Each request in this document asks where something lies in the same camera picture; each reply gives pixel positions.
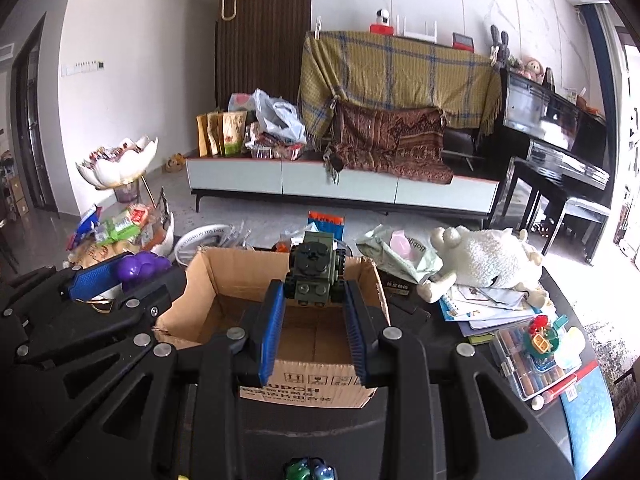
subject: doorway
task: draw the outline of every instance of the doorway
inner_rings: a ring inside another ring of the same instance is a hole
[[[38,60],[44,18],[31,33],[13,68],[18,153],[31,203],[37,209],[58,212],[44,159],[38,121]]]

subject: stack of papers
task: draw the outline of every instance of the stack of papers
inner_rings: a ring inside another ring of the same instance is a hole
[[[446,321],[460,323],[464,336],[487,333],[542,312],[527,303],[523,292],[466,285],[453,285],[441,298],[440,308]]]

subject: piano bench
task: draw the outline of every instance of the piano bench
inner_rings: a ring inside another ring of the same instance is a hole
[[[502,218],[507,213],[518,179],[523,180],[531,186],[529,201],[527,202],[524,215],[520,221],[520,229],[526,229],[527,231],[531,229],[531,226],[538,214],[541,196],[544,196],[549,200],[549,203],[553,205],[551,209],[559,212],[558,218],[553,218],[554,229],[546,240],[545,247],[542,249],[542,254],[547,253],[549,247],[551,247],[551,244],[556,239],[556,235],[560,230],[564,216],[575,216],[603,224],[611,213],[608,207],[597,202],[593,202],[584,196],[576,195],[571,190],[568,190],[562,184],[560,177],[556,176],[548,169],[517,158],[513,162],[513,177],[511,178],[511,184],[504,202],[504,208],[500,215]]]

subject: door frame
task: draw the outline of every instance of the door frame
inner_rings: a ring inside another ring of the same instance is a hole
[[[28,182],[28,178],[27,178],[27,173],[26,173],[26,168],[24,167],[24,164],[22,163],[22,147],[20,145],[20,136],[19,136],[19,132],[18,130],[20,129],[20,118],[18,117],[18,113],[20,111],[20,103],[18,102],[17,96],[18,96],[18,67],[20,66],[20,63],[23,62],[25,57],[28,57],[33,44],[36,41],[40,41],[40,48],[42,48],[42,33],[44,31],[44,22],[45,22],[45,18],[46,18],[46,14],[44,14],[40,20],[38,21],[38,23],[35,25],[35,27],[33,27],[33,30],[31,31],[31,33],[29,34],[29,36],[27,37],[27,39],[24,41],[24,43],[22,44],[21,48],[20,48],[20,52],[18,53],[18,55],[15,57],[14,62],[12,63],[11,66],[11,84],[10,84],[10,96],[11,96],[11,139],[12,139],[12,149],[13,149],[13,154],[14,154],[14,164],[17,167],[17,176],[18,179],[20,180],[20,184],[22,186],[22,189],[24,190],[24,197],[25,200],[27,201],[27,205],[29,207],[29,210],[33,211],[34,209],[39,209],[42,211],[48,211],[48,212],[53,212],[53,213],[58,213],[58,205],[56,203],[56,199],[55,199],[55,195],[53,195],[53,200],[54,200],[54,206],[53,207],[36,207],[36,205],[33,203],[33,200],[31,199],[31,188],[29,186],[29,182]],[[38,51],[38,72],[40,69],[40,51]],[[38,105],[38,99],[37,99],[37,88],[36,88],[36,109],[38,110],[38,122],[40,122],[40,107]]]

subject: wooden wall panel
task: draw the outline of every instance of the wooden wall panel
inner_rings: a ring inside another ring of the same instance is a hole
[[[230,15],[233,0],[224,3]],[[218,106],[226,108],[233,92],[256,88],[295,104],[311,0],[237,0],[237,5],[230,22],[221,19],[218,8]]]

